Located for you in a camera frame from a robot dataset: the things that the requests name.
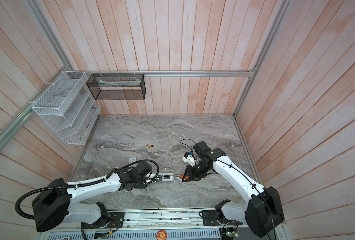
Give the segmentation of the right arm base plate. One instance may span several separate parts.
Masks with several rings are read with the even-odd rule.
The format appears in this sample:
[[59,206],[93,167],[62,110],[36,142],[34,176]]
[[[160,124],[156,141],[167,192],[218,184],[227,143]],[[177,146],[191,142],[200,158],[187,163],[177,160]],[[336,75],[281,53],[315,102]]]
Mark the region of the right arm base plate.
[[237,209],[203,210],[199,212],[204,226],[236,226],[245,222],[245,213]]

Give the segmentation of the orange handled screwdriver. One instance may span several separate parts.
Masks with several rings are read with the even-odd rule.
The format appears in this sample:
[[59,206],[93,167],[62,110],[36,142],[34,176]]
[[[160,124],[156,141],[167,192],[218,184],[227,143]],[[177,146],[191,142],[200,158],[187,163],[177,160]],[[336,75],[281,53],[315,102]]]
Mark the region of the orange handled screwdriver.
[[179,175],[178,178],[182,181],[182,182],[186,182],[189,180],[188,176],[184,176],[184,175]]

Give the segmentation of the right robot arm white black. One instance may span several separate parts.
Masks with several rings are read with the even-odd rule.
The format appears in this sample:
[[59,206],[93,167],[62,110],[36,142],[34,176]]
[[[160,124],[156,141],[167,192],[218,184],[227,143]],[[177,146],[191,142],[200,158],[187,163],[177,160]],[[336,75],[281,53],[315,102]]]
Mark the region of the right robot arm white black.
[[187,163],[181,175],[182,182],[199,181],[207,177],[209,171],[223,176],[242,196],[244,204],[224,200],[213,211],[202,211],[200,216],[206,226],[218,223],[223,226],[221,235],[227,240],[234,233],[226,229],[227,224],[245,224],[259,238],[275,232],[275,228],[285,220],[279,192],[266,188],[253,180],[233,163],[220,148],[210,149],[204,141],[194,145],[183,156]]

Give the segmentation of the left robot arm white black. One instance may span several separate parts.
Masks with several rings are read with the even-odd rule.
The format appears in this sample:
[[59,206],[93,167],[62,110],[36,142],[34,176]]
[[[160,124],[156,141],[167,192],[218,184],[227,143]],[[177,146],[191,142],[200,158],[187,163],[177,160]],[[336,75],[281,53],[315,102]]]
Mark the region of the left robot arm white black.
[[94,179],[67,183],[56,179],[45,188],[22,195],[14,208],[21,217],[34,220],[39,233],[65,223],[105,227],[110,214],[104,203],[86,205],[82,201],[122,190],[145,189],[158,180],[159,168],[154,172],[152,166],[157,166],[153,160],[139,160]]

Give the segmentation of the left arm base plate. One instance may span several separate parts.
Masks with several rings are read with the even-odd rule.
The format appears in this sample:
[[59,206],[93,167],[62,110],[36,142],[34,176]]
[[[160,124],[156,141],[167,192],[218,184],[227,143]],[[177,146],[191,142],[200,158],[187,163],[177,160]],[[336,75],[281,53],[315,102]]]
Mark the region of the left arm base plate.
[[100,217],[95,223],[87,224],[82,223],[81,226],[84,229],[120,229],[123,226],[124,212],[108,212],[107,215]]

